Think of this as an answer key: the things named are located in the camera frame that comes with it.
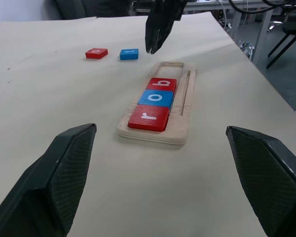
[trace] red block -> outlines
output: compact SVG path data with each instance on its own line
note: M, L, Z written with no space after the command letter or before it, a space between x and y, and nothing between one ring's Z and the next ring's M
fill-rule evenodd
M137 105L128 121L130 128L163 132L169 116L168 107Z
M101 59L109 52L106 48L93 48L85 53L86 58Z
M147 90L167 90L175 92L177 88L177 80L167 78L151 78L147 85Z

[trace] wooden tray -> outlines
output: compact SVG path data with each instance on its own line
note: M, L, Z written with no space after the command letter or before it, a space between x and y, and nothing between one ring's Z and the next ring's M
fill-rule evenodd
M147 75L139 93L120 119L117 132L123 137L139 139L151 142L182 145L186 142L188 127L192 112L192 100L195 84L196 64L163 62L153 66ZM169 115L165 131L154 132L128 127L130 119L138 100L143 94L151 78L169 78L177 80L177 90Z

